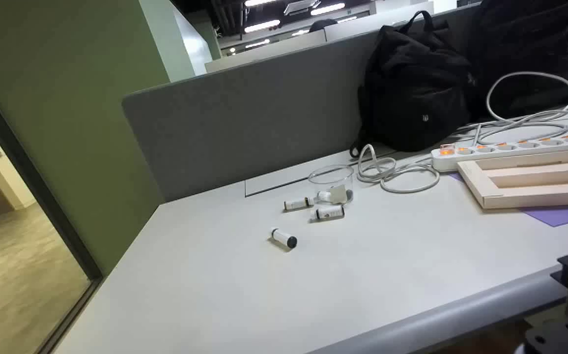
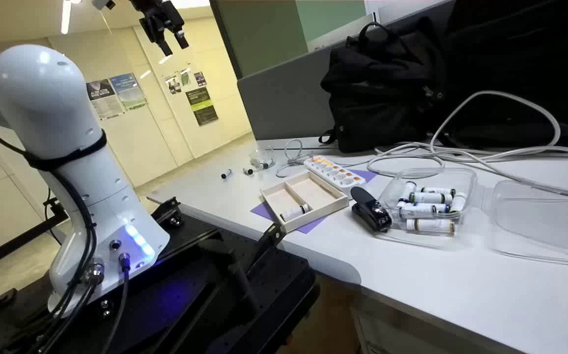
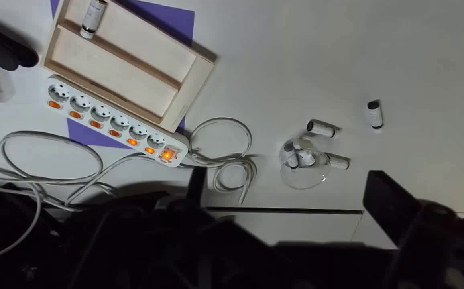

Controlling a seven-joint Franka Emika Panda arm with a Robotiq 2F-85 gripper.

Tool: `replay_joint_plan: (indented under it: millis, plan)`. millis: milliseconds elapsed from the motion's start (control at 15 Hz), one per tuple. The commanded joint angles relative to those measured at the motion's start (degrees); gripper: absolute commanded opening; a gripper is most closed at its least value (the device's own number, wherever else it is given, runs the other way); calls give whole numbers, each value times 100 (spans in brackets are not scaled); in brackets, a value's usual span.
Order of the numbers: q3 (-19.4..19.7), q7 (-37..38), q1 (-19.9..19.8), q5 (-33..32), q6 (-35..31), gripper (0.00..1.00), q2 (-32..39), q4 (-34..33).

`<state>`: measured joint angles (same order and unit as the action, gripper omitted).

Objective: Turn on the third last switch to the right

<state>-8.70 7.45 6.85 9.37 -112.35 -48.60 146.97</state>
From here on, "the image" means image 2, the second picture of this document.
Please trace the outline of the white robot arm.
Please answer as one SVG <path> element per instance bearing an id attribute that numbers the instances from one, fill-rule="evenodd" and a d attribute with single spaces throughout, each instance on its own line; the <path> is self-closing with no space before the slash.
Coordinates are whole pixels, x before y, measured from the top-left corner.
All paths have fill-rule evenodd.
<path id="1" fill-rule="evenodd" d="M 48 308 L 67 316 L 138 277 L 160 259 L 170 233 L 140 204 L 89 100 L 87 78 L 44 45 L 0 51 L 0 125 L 40 170 L 73 222 L 50 281 Z"/>

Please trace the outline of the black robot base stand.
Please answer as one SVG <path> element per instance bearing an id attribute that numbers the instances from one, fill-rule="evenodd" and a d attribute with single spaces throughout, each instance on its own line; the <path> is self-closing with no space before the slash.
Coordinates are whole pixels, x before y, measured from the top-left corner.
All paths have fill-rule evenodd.
<path id="1" fill-rule="evenodd" d="M 50 342 L 44 279 L 0 310 L 0 354 L 274 354 L 317 300 L 309 261 L 187 216 L 156 210 L 171 233 L 162 261 L 91 302 Z"/>

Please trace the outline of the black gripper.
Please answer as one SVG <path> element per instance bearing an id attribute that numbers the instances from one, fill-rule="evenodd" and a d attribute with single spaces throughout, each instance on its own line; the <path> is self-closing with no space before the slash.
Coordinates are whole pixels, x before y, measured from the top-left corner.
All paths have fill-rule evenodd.
<path id="1" fill-rule="evenodd" d="M 142 13 L 142 27 L 146 35 L 160 45 L 166 56 L 173 54 L 164 33 L 171 31 L 181 49 L 189 47 L 187 35 L 183 31 L 185 19 L 171 0 L 130 0 L 132 5 Z"/>

